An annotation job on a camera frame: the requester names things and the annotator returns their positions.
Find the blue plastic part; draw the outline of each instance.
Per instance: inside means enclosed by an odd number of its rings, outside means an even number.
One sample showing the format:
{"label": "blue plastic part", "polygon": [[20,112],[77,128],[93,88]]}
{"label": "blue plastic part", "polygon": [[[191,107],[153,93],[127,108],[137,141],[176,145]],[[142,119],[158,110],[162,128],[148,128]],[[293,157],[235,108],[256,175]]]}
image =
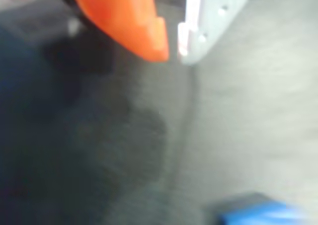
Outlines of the blue plastic part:
{"label": "blue plastic part", "polygon": [[221,215],[225,225],[299,225],[300,214],[284,204],[269,202]]}

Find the orange plastic piece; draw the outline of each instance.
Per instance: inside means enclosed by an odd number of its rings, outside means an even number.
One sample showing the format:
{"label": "orange plastic piece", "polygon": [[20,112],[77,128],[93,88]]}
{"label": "orange plastic piece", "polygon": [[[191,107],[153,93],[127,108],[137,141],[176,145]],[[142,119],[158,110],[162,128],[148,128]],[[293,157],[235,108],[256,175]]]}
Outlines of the orange plastic piece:
{"label": "orange plastic piece", "polygon": [[169,58],[165,21],[154,0],[76,0],[101,30],[145,60]]}

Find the floor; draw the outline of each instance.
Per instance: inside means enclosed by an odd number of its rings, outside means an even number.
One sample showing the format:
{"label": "floor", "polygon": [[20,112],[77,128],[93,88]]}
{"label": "floor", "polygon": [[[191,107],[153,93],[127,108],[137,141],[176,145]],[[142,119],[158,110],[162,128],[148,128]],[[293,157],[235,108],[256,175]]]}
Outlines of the floor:
{"label": "floor", "polygon": [[157,1],[168,63],[116,46],[112,73],[55,69],[54,87],[76,100],[10,124],[19,194],[60,224],[203,225],[216,201],[261,192],[317,224],[317,1],[250,0],[194,67],[176,57],[184,13]]}

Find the blue object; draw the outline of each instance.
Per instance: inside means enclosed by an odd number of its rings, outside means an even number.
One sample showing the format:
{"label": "blue object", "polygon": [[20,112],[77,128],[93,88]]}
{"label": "blue object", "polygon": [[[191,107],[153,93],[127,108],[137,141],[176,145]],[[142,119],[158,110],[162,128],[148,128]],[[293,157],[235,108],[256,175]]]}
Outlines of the blue object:
{"label": "blue object", "polygon": [[225,225],[299,225],[300,214],[282,203],[268,202],[221,215]]}

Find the white plastic part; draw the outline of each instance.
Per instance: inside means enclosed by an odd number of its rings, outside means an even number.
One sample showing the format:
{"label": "white plastic part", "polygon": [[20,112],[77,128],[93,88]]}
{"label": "white plastic part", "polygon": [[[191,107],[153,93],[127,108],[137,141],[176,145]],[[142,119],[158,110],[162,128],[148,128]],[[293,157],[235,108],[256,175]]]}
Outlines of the white plastic part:
{"label": "white plastic part", "polygon": [[179,59],[199,62],[211,50],[248,0],[186,0],[185,22],[178,26]]}

